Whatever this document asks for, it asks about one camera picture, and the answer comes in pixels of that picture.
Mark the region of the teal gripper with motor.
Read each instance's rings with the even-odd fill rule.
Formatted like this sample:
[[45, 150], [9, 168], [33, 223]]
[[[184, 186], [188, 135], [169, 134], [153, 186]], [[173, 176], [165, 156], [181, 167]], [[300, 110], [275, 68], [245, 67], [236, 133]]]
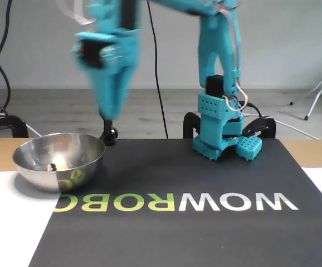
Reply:
[[[83, 31], [75, 34], [74, 54], [86, 69], [90, 86], [104, 117], [118, 118], [124, 108], [136, 67], [139, 29], [116, 29], [111, 33]], [[123, 67], [116, 77], [114, 106], [111, 99], [109, 64]]]

